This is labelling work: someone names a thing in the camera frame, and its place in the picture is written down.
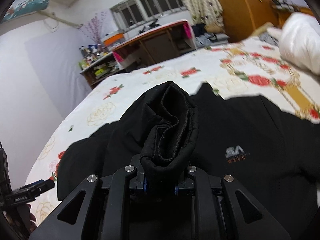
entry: red rose pattern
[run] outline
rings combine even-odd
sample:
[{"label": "red rose pattern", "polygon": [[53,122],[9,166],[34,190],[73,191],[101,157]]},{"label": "red rose pattern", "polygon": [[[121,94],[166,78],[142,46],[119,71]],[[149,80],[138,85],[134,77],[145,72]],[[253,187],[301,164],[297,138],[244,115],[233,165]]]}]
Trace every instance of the red rose pattern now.
[{"label": "red rose pattern", "polygon": [[105,100],[105,99],[107,99],[107,98],[111,98],[111,95],[114,95],[114,94],[118,93],[118,91],[119,91],[121,88],[123,88],[123,85],[122,85],[122,84],[121,84],[120,86],[118,86],[118,87],[113,87],[113,88],[111,88],[109,94],[106,95],[106,96],[103,98],[103,100]]},{"label": "red rose pattern", "polygon": [[318,111],[316,111],[314,109],[310,109],[309,113],[314,119],[318,119],[319,118],[319,112]]},{"label": "red rose pattern", "polygon": [[264,49],[268,49],[268,50],[275,50],[274,48],[272,47],[269,47],[269,46],[262,46]]},{"label": "red rose pattern", "polygon": [[158,71],[160,68],[162,68],[162,67],[161,67],[161,66],[159,66],[159,67],[154,67],[154,68],[151,69],[151,71]]},{"label": "red rose pattern", "polygon": [[119,87],[111,88],[111,89],[110,89],[110,94],[111,94],[111,95],[112,95],[112,94],[116,94],[119,90],[120,90]]},{"label": "red rose pattern", "polygon": [[145,72],[143,72],[144,75],[147,75],[147,74],[151,74],[153,71],[158,71],[159,69],[163,68],[163,66],[158,66],[158,67],[154,67],[152,69],[149,69]]},{"label": "red rose pattern", "polygon": [[[61,160],[62,156],[65,154],[66,151],[62,151],[58,154],[58,158]],[[53,171],[51,173],[51,177],[49,179],[53,180],[53,181],[57,181],[58,179],[58,168],[59,168],[59,164],[60,162],[57,163],[55,171]]]},{"label": "red rose pattern", "polygon": [[220,60],[222,63],[231,63],[232,60],[231,59],[221,59]]},{"label": "red rose pattern", "polygon": [[52,162],[49,163],[49,171],[53,172],[56,170],[56,166],[57,166],[58,161],[54,160]]},{"label": "red rose pattern", "polygon": [[278,84],[279,86],[281,86],[281,87],[284,87],[284,86],[287,85],[287,83],[284,82],[283,80],[277,80],[277,84]]},{"label": "red rose pattern", "polygon": [[282,69],[289,69],[289,66],[288,65],[280,65],[280,68],[282,68]]},{"label": "red rose pattern", "polygon": [[255,84],[258,86],[268,86],[270,84],[269,79],[262,77],[262,76],[259,76],[259,75],[248,76],[248,80],[252,84]]},{"label": "red rose pattern", "polygon": [[65,153],[66,151],[63,151],[63,152],[60,152],[59,154],[58,154],[58,158],[61,160],[61,158],[62,158],[62,156],[64,155],[64,153]]},{"label": "red rose pattern", "polygon": [[188,77],[188,76],[190,76],[192,74],[197,73],[198,71],[200,71],[200,70],[196,69],[196,68],[191,68],[189,70],[181,72],[181,75],[182,75],[183,78],[185,78],[185,77]]},{"label": "red rose pattern", "polygon": [[271,57],[263,57],[262,58],[264,61],[266,62],[270,62],[270,63],[278,63],[279,60],[275,59],[275,58],[271,58]]},{"label": "red rose pattern", "polygon": [[256,52],[250,53],[250,55],[251,55],[252,57],[261,57],[261,54],[256,53]]}]

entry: black jacket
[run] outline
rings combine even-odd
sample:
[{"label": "black jacket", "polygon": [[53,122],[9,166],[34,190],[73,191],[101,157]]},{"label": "black jacket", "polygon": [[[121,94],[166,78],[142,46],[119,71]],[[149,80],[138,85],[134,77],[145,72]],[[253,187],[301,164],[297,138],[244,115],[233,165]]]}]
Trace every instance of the black jacket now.
[{"label": "black jacket", "polygon": [[203,84],[189,96],[173,82],[141,95],[118,122],[73,143],[58,169],[63,200],[90,174],[107,176],[140,154],[148,183],[175,183],[192,164],[235,176],[297,239],[317,211],[320,129],[262,96],[223,100]]}]

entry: floral bedspread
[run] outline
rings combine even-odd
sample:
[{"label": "floral bedspread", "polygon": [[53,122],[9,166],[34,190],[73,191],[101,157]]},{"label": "floral bedspread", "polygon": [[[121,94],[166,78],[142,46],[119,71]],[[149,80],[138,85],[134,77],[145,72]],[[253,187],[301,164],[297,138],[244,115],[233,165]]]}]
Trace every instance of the floral bedspread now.
[{"label": "floral bedspread", "polygon": [[[57,181],[59,161],[70,144],[90,136],[105,123],[119,120],[142,93],[166,81],[174,81],[190,95],[203,82],[224,99],[262,94],[282,111],[319,123],[319,84],[282,60],[277,47],[249,38],[106,78],[57,128],[26,183],[48,178]],[[38,224],[59,205],[56,190],[42,194],[31,204]]]}]

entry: floral curtain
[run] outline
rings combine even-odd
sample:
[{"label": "floral curtain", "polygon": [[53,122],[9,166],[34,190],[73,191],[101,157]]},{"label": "floral curtain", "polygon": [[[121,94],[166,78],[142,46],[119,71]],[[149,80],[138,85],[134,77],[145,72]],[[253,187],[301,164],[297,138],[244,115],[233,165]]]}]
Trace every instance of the floral curtain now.
[{"label": "floral curtain", "polygon": [[222,7],[218,0],[182,0],[192,16],[192,25],[205,23],[223,28]]}]

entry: black camera rig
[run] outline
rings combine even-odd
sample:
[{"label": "black camera rig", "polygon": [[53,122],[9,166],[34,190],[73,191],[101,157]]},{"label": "black camera rig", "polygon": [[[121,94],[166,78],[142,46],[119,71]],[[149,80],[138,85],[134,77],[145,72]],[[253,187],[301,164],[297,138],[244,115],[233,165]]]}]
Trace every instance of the black camera rig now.
[{"label": "black camera rig", "polygon": [[12,191],[7,155],[0,142],[0,239],[25,240],[30,236],[30,214],[26,203],[54,188],[51,179],[39,180]]},{"label": "black camera rig", "polygon": [[225,175],[221,179],[207,175],[198,167],[188,166],[172,190],[155,194],[148,188],[139,155],[135,155],[129,166],[113,175],[103,178],[90,175],[83,180],[29,240],[151,239],[145,236],[146,232],[140,231],[138,236],[131,232],[129,213],[132,202],[142,199],[142,203],[147,203],[153,199],[161,203],[168,198],[181,199],[183,204],[183,199],[190,200],[189,239],[291,239],[233,176]]}]

